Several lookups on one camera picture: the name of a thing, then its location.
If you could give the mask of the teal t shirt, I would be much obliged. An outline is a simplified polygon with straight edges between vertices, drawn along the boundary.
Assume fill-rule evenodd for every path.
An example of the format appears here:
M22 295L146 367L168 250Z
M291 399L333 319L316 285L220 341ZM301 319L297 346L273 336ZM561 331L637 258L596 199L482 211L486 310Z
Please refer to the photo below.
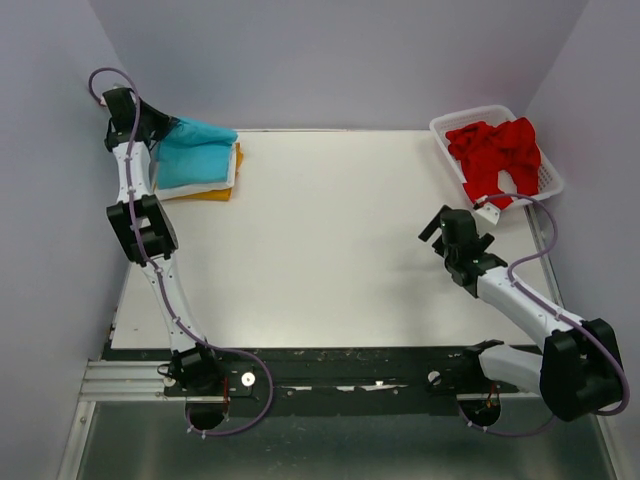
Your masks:
M237 140L238 134L233 129L178 118L157 147L157 188L230 186L232 153Z

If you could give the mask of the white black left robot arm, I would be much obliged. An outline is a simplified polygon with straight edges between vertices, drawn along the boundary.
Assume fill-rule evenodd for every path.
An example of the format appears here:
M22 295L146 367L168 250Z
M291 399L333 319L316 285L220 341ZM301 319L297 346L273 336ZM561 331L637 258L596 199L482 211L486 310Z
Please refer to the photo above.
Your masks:
M126 257L141 268L159 304L171 352L161 375L186 393L212 394L223 373L191 315L177 271L177 236L152 192L151 143L169 131L171 118L127 87L106 91L102 104L110 114L105 146L119 176L117 200L106 214Z

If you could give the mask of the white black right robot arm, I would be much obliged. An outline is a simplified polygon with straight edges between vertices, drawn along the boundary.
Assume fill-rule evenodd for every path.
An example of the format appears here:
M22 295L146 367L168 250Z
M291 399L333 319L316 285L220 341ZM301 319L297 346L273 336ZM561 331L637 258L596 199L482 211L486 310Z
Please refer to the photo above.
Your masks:
M442 206L419 238L431 242L456 285L506 316L540 350L533 354L498 340L468 348L472 360L459 370L467 389L506 382L540 396L565 422L626 409L629 382L606 321L587 321L523 282L512 265L489 252L494 238L479 234L469 210Z

